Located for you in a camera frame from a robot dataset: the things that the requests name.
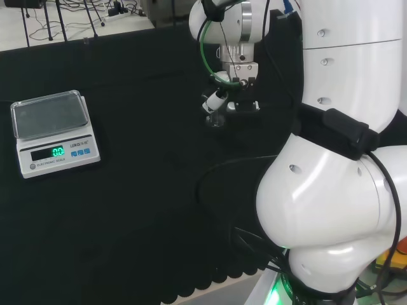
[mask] black cloth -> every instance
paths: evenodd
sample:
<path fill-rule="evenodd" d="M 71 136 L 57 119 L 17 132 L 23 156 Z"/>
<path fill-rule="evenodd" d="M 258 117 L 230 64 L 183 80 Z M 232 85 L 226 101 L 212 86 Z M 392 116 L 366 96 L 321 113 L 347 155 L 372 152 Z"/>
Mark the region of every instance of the black cloth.
<path fill-rule="evenodd" d="M 279 24 L 269 36 L 300 100 L 301 43 Z M 289 136 L 294 109 L 261 45 L 255 60 L 260 115 L 211 130 L 200 112 L 208 75 L 187 25 L 0 53 L 0 304 L 171 303 L 263 267 L 233 253 L 224 232 L 233 222 L 261 234 L 254 196 L 272 159 L 222 166 L 202 183 L 201 205 L 194 197 L 210 167 L 277 154 Z M 73 89 L 101 162 L 24 180 L 10 103 Z M 386 144 L 405 141 L 398 118 Z"/>

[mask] white floor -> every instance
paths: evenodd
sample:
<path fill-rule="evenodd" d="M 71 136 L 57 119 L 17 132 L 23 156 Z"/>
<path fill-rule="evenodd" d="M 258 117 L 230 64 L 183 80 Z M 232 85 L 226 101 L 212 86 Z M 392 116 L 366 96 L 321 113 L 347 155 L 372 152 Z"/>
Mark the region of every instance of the white floor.
<path fill-rule="evenodd" d="M 133 0 L 123 0 L 125 4 L 134 3 Z M 50 21 L 59 21 L 57 7 L 54 2 L 47 2 L 46 7 L 48 8 L 48 16 Z M 44 9 L 35 10 L 37 13 L 37 17 L 39 22 L 43 25 L 45 24 L 45 14 Z M 93 37 L 93 30 L 90 26 L 88 15 L 86 11 L 67 11 L 62 10 L 62 18 L 64 23 L 67 25 L 72 22 L 76 22 L 79 24 L 71 24 L 67 26 L 67 38 L 68 40 L 75 40 L 75 39 L 83 39 L 84 37 Z M 32 34 L 32 38 L 29 38 L 30 46 L 37 46 L 40 44 L 48 44 L 48 43 L 57 43 L 64 41 L 64 37 L 62 35 L 62 29 L 60 24 L 58 23 L 51 23 L 51 34 L 55 35 L 59 32 L 54 38 L 53 41 L 48 40 L 48 31 L 47 29 L 39 30 L 37 33 L 33 34 L 36 30 L 41 28 L 41 25 L 35 18 L 35 13 L 33 9 L 29 9 L 30 18 L 26 18 L 25 21 L 27 22 L 27 32 L 28 34 Z M 99 12 L 100 16 L 107 15 L 107 13 Z M 135 14 L 130 15 L 128 17 L 113 20 L 111 22 L 105 21 L 105 26 L 102 27 L 100 25 L 100 21 L 97 18 L 96 12 L 90 12 L 92 20 L 95 24 L 96 33 L 99 36 L 123 33 L 123 32 L 133 32 L 139 31 L 144 29 L 152 29 L 153 25 L 148 20 L 147 17 L 139 17 Z M 21 15 L 21 10 L 18 8 L 7 8 L 5 7 L 3 0 L 0 0 L 0 51 L 4 50 L 12 50 L 17 48 L 25 48 L 27 47 L 27 41 L 25 38 L 24 32 L 24 25 Z"/>

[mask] green cable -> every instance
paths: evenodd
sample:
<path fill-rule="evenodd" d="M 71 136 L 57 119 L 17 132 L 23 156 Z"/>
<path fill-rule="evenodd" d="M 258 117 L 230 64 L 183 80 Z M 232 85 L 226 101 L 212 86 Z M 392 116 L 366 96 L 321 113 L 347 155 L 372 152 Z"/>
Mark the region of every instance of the green cable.
<path fill-rule="evenodd" d="M 209 25 L 210 25 L 211 21 L 208 21 L 205 24 L 205 27 L 203 28 L 203 32 L 202 32 L 202 38 L 201 38 L 201 56 L 202 56 L 202 60 L 203 63 L 205 64 L 206 69 L 209 71 L 209 73 L 211 75 L 213 75 L 218 81 L 220 81 L 223 84 L 226 84 L 228 86 L 240 86 L 239 82 L 229 82 L 229 81 L 225 81 L 224 79 L 221 79 L 218 75 L 215 74 L 215 72 L 209 67 L 208 62 L 206 61 L 205 58 L 205 53 L 204 53 L 204 40 L 205 40 L 205 35 L 206 32 L 208 31 Z"/>

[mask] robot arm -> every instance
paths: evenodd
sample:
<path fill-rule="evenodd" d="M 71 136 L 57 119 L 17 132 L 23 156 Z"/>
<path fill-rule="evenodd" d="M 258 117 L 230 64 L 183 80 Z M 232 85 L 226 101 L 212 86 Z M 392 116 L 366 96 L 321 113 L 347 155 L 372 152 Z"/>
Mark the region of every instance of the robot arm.
<path fill-rule="evenodd" d="M 252 57 L 244 53 L 242 60 L 230 47 L 250 48 L 261 40 L 266 1 L 248 2 L 251 22 L 245 19 L 246 2 L 225 12 L 227 43 L 219 23 L 213 22 L 205 37 L 206 43 L 223 44 L 221 61 L 230 79 L 236 64 L 246 64 L 247 57 L 252 63 Z M 335 108 L 376 132 L 384 130 L 400 103 L 402 7 L 403 0 L 303 1 L 303 103 L 323 111 Z M 205 19 L 202 4 L 195 3 L 190 28 L 196 39 Z M 245 79 L 241 72 L 236 76 Z M 376 155 L 407 213 L 407 147 L 381 148 Z M 392 194 L 375 162 L 367 156 L 353 161 L 295 135 L 263 177 L 256 204 L 265 233 L 291 249 L 294 275 L 320 292 L 349 289 L 394 237 Z M 403 220 L 401 238 L 407 236 Z"/>

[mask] digital display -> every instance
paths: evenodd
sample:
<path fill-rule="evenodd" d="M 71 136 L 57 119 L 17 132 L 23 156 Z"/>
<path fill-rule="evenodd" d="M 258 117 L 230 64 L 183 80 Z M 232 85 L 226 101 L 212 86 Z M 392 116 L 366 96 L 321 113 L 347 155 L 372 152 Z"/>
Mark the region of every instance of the digital display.
<path fill-rule="evenodd" d="M 46 149 L 42 149 L 40 151 L 32 151 L 31 152 L 31 159 L 33 161 L 38 161 L 41 159 L 51 158 L 51 157 L 59 157 L 65 154 L 64 148 L 62 145 L 49 147 Z"/>

